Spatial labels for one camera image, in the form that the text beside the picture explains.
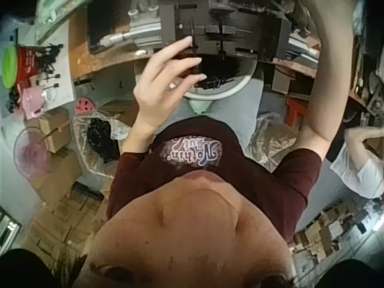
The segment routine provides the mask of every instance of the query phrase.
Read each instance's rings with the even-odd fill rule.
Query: man
[[[346,142],[331,166],[348,188],[368,199],[384,193],[384,161],[367,150],[364,141],[381,137],[384,137],[384,128],[346,130]]]
[[[110,220],[96,235],[75,287],[290,283],[286,241],[343,117],[352,65],[352,9],[346,0],[307,5],[322,39],[313,100],[293,152],[273,174],[244,157],[237,137],[243,135],[233,123],[188,118],[153,140],[205,75],[190,75],[168,91],[177,75],[201,61],[173,59],[191,45],[190,37],[152,57],[134,89],[140,111],[122,147]],[[239,112],[237,118],[256,114]]]

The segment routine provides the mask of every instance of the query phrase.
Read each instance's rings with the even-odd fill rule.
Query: red container
[[[37,57],[33,47],[16,46],[17,76],[16,84],[38,74]]]

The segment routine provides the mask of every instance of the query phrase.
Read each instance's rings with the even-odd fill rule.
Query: shirt graphic
[[[217,166],[222,155],[222,143],[203,136],[185,136],[165,143],[161,153],[165,161],[174,165],[194,167]]]

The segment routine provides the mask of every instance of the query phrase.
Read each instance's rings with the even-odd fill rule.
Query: person in white shirt
[[[346,130],[346,142],[331,165],[348,188],[368,199],[378,198],[384,193],[384,161],[367,150],[364,141],[381,137],[384,137],[384,128],[356,127]]]

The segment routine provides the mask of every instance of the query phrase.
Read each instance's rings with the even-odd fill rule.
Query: fingers
[[[178,53],[192,45],[192,37],[188,36],[183,40],[177,41],[172,45],[165,47],[156,53],[148,62],[142,74],[142,81],[149,83],[153,81],[159,72],[163,69],[164,64],[175,57]]]
[[[156,91],[164,92],[170,83],[181,73],[201,63],[201,58],[185,58],[183,60],[171,60],[167,63],[162,72],[153,81]]]
[[[185,93],[188,92],[197,82],[203,81],[206,79],[205,74],[200,75],[189,75],[187,78],[181,82],[167,97],[166,101],[168,105],[175,106],[181,101]]]

